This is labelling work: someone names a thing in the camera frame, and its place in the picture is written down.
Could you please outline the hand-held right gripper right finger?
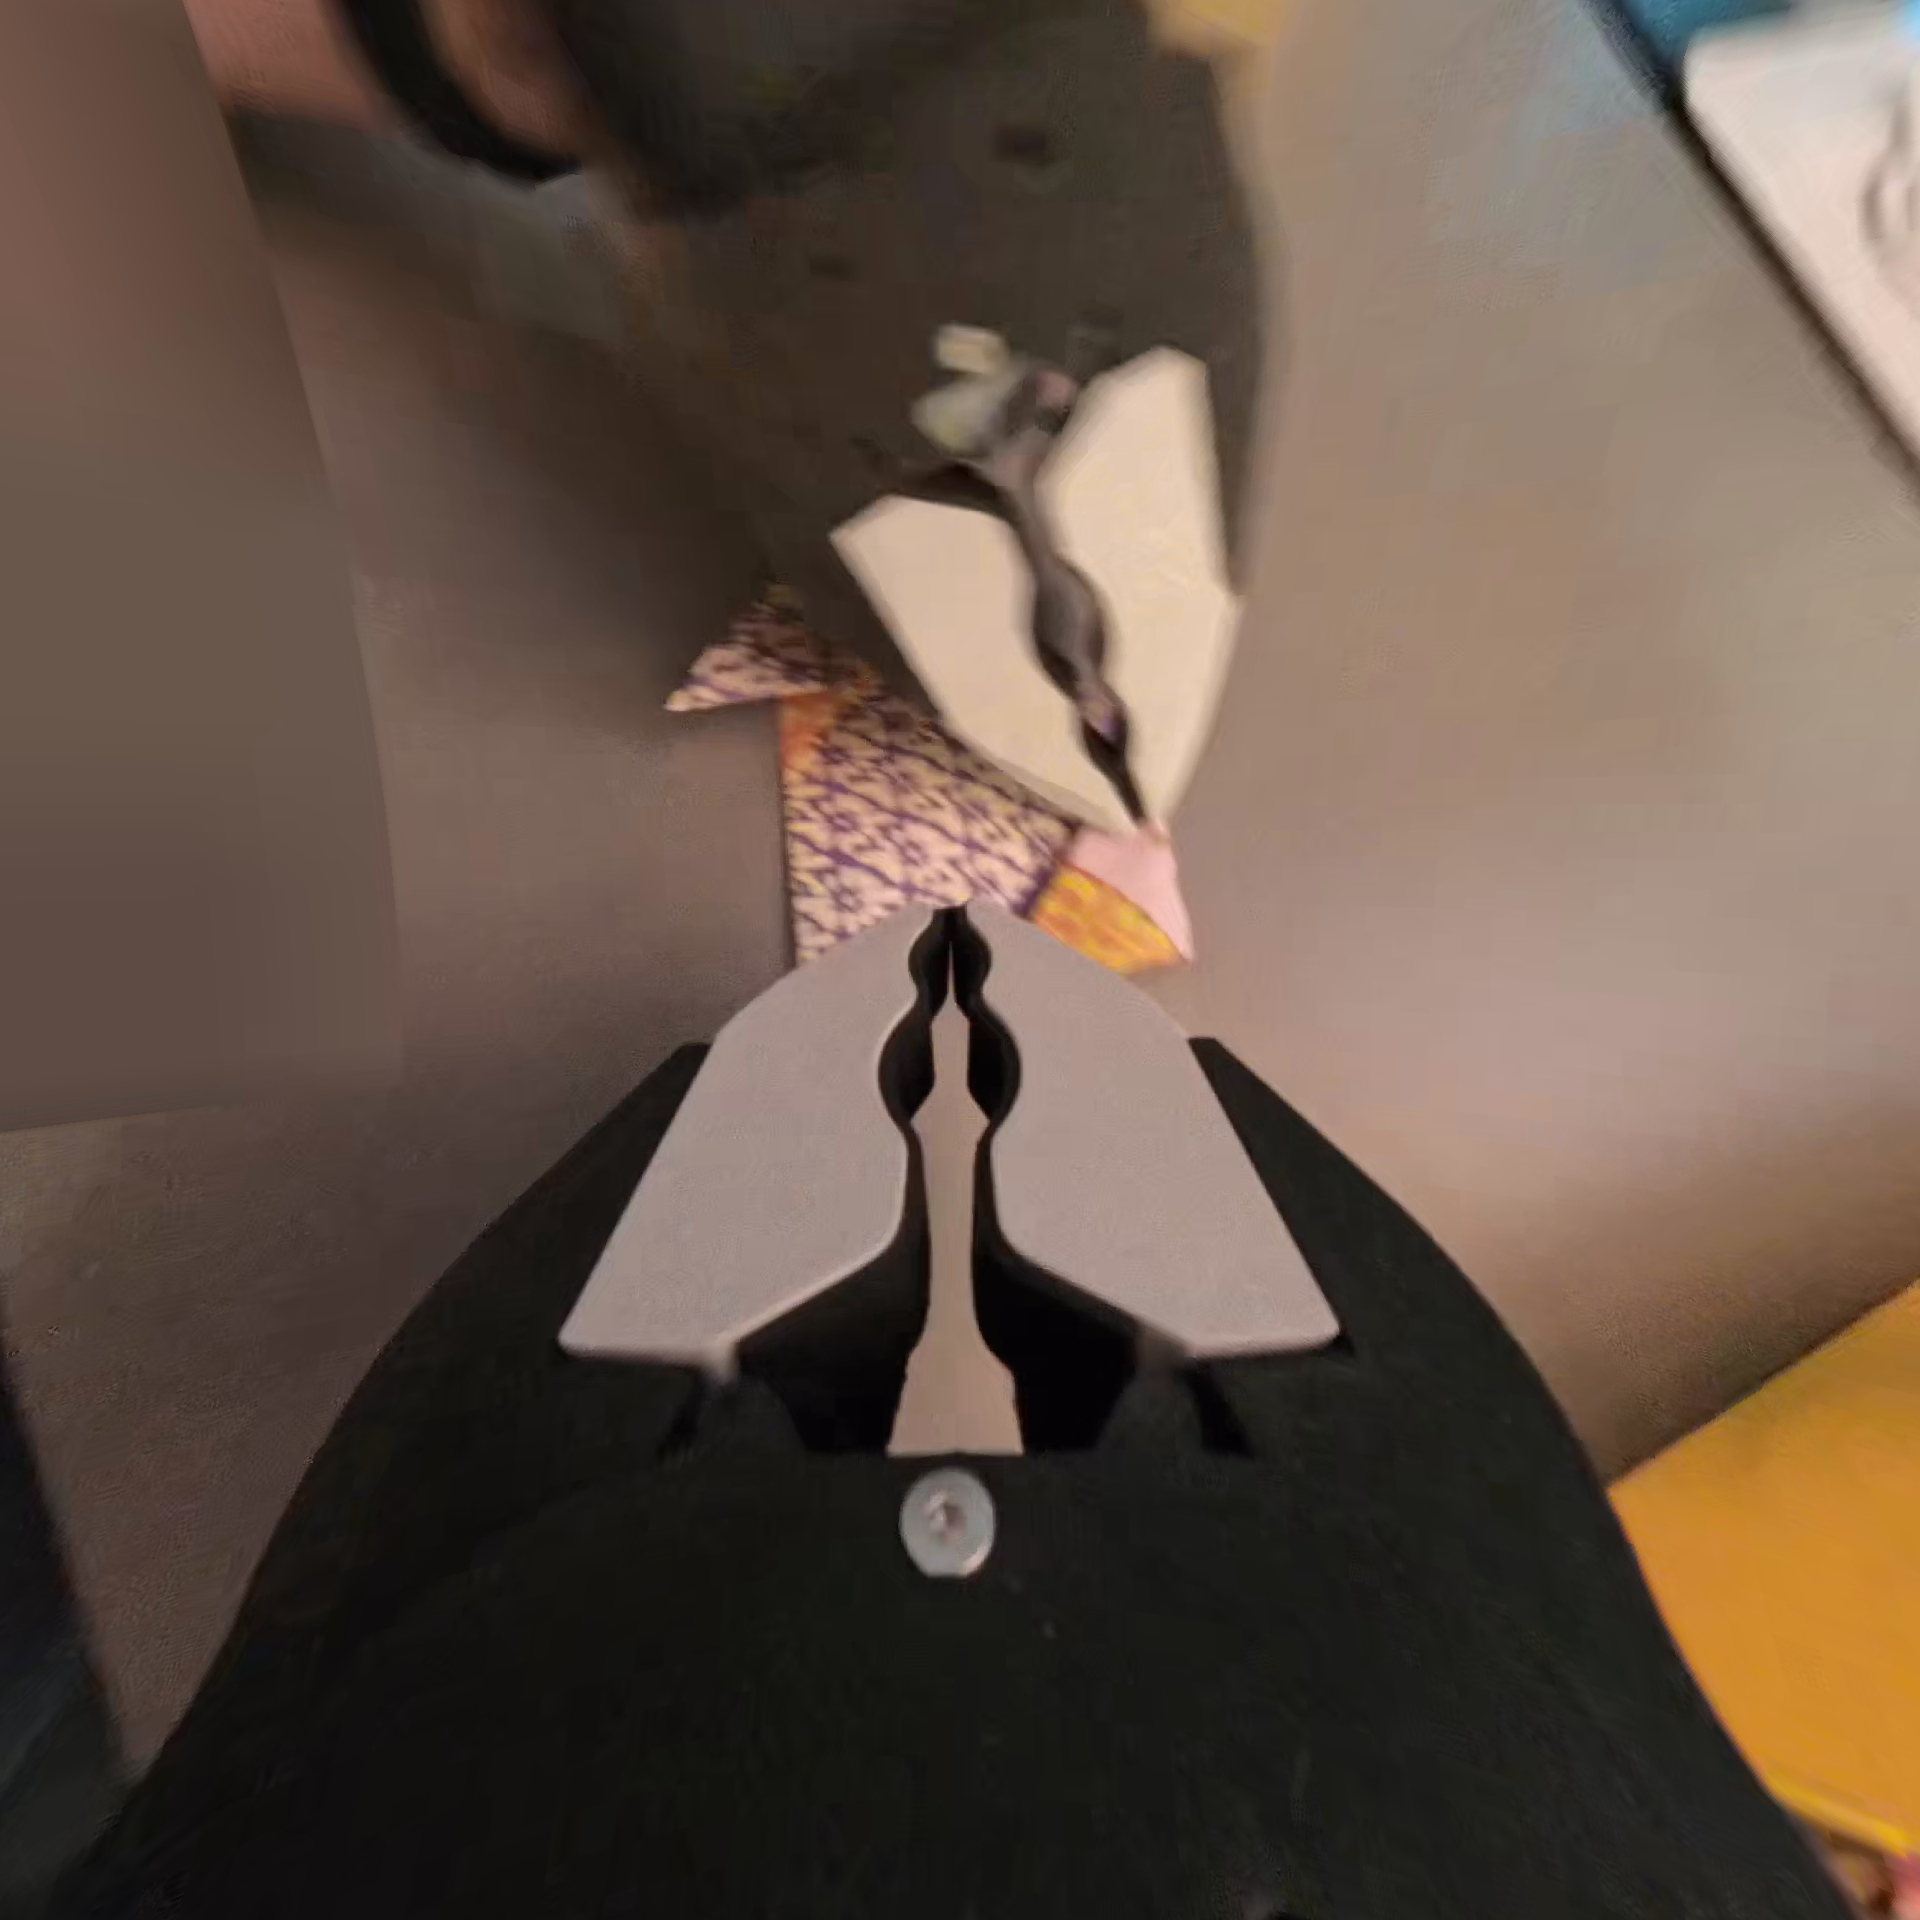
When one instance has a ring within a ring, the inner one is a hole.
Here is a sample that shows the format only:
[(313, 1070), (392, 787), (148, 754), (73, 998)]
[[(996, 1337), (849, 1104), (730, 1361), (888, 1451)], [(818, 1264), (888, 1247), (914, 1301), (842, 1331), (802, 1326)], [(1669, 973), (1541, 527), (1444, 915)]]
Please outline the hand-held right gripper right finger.
[(976, 1218), (995, 1247), (1185, 1361), (1320, 1354), (1339, 1321), (1187, 1034), (995, 903), (955, 915)]

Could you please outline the person's left hand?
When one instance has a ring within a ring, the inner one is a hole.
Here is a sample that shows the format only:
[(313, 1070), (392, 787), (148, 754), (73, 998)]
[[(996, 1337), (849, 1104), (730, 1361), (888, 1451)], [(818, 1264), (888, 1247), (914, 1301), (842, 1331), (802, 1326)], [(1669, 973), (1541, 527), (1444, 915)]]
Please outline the person's left hand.
[(551, 160), (610, 163), (603, 115), (592, 107), (551, 3), (425, 3), (436, 56), (482, 125)]

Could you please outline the teal board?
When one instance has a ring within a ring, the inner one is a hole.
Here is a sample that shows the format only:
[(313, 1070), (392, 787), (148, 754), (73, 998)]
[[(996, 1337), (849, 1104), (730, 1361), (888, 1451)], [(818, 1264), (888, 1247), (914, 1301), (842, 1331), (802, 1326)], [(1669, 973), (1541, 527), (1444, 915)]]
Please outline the teal board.
[(1667, 112), (1685, 102), (1692, 39), (1721, 22), (1719, 3), (1585, 3), (1600, 33)]

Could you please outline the patterned origami paper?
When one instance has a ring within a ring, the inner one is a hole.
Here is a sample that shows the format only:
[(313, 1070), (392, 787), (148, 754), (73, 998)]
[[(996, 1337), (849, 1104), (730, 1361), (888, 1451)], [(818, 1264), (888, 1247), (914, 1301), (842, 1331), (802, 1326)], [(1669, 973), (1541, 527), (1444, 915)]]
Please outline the patterned origami paper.
[(1122, 976), (1187, 967), (1193, 926), (1162, 830), (1072, 824), (853, 657), (799, 602), (755, 600), (673, 713), (775, 710), (785, 896), (799, 966), (905, 909), (989, 903)]

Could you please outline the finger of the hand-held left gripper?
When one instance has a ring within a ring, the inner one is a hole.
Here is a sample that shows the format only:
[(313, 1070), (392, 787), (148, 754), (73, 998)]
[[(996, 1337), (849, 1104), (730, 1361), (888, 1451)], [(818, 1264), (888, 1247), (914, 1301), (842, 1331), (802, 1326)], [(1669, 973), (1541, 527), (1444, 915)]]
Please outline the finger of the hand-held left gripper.
[[(1138, 607), (1146, 482), (1076, 472), (1042, 487), (1068, 558), (1091, 576), (1109, 632), (1109, 677), (1137, 706), (1146, 625)], [(1047, 681), (1031, 639), (1028, 570), (999, 520), (885, 496), (831, 536), (948, 728), (1071, 816), (1125, 830), (1112, 782), (1088, 759), (1071, 699)]]
[(1040, 499), (1101, 607), (1129, 767), (1147, 818), (1168, 829), (1242, 632), (1205, 363), (1162, 345), (1098, 375), (1045, 463)]

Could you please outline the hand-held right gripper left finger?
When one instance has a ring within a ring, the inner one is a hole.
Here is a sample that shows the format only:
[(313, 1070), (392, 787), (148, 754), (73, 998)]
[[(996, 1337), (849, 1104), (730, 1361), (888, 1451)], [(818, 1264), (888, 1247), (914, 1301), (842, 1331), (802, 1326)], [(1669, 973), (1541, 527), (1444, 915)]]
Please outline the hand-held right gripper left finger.
[(564, 1354), (724, 1378), (749, 1337), (893, 1243), (914, 1130), (883, 1063), (931, 1014), (941, 936), (941, 911), (898, 911), (715, 1034), (561, 1329)]

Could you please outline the white printed sheet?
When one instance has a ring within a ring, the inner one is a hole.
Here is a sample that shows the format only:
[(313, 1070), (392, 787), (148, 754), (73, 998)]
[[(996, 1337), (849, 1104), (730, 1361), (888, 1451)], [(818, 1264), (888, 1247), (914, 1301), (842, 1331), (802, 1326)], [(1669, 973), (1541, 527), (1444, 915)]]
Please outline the white printed sheet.
[(1731, 22), (1689, 42), (1680, 81), (1695, 134), (1916, 475), (1916, 5)]

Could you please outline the yellow plastic bin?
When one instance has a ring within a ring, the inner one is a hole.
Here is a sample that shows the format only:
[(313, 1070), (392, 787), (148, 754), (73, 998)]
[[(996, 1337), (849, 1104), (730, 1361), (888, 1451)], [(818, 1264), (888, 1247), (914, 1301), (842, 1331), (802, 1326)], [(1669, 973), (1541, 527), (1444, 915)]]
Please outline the yellow plastic bin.
[(1763, 1784), (1919, 1847), (1919, 1288), (1611, 1490), (1675, 1647)]

